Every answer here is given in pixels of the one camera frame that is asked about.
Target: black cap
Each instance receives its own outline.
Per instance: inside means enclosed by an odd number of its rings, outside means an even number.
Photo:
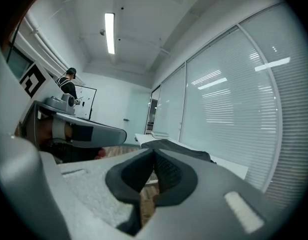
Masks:
[[[67,75],[74,75],[74,79],[76,78],[76,69],[74,69],[73,67],[71,68],[69,68],[67,71],[66,71],[66,74]]]

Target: table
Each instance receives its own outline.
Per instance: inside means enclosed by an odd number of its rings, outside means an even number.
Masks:
[[[142,146],[142,144],[146,143],[146,142],[159,140],[157,138],[154,138],[152,135],[145,135],[145,134],[138,134],[138,133],[136,133],[135,136],[136,136],[136,139],[139,142],[140,146]],[[177,145],[180,145],[180,146],[182,146],[184,148],[186,147],[188,149],[197,151],[197,149],[195,149],[193,147],[190,147],[188,145],[185,145],[185,144],[183,144],[181,142],[178,142],[178,141],[176,141],[174,139],[168,138],[168,140],[173,142],[173,143],[175,143],[175,144],[177,144]],[[248,167],[247,166],[241,165],[241,164],[238,164],[238,163],[235,163],[235,162],[230,162],[230,161],[221,159],[219,157],[215,157],[213,155],[210,155],[210,158],[211,158],[211,160],[216,162],[219,166],[222,166],[222,167],[230,170],[231,172],[233,172],[234,174],[236,174],[238,177],[242,178],[243,180],[245,179],[247,171],[248,171]]]

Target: wooden floor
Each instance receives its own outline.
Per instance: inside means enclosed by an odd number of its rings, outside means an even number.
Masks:
[[[129,147],[129,146],[108,146],[104,147],[106,150],[106,157],[115,157],[139,150],[139,147]],[[150,176],[150,180],[156,180],[157,177],[154,173]],[[153,184],[151,186],[144,187],[140,192],[140,207],[141,207],[141,220],[144,226],[149,219],[152,217],[155,211],[153,198],[159,195],[158,184]]]

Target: black logo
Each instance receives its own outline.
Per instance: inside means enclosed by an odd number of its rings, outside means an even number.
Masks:
[[[32,66],[31,69],[23,76],[19,83],[23,86],[27,94],[33,98],[36,91],[45,82],[46,78],[43,76],[41,71],[36,65]]]

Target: black shirt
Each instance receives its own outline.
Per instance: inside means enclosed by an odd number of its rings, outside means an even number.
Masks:
[[[59,82],[60,84],[62,84],[65,80],[67,80],[67,83],[65,83],[64,85],[61,85],[61,90],[66,94],[70,94],[74,97],[74,99],[77,99],[77,95],[76,95],[76,90],[75,90],[75,85],[66,77],[62,77],[60,78],[57,82]]]

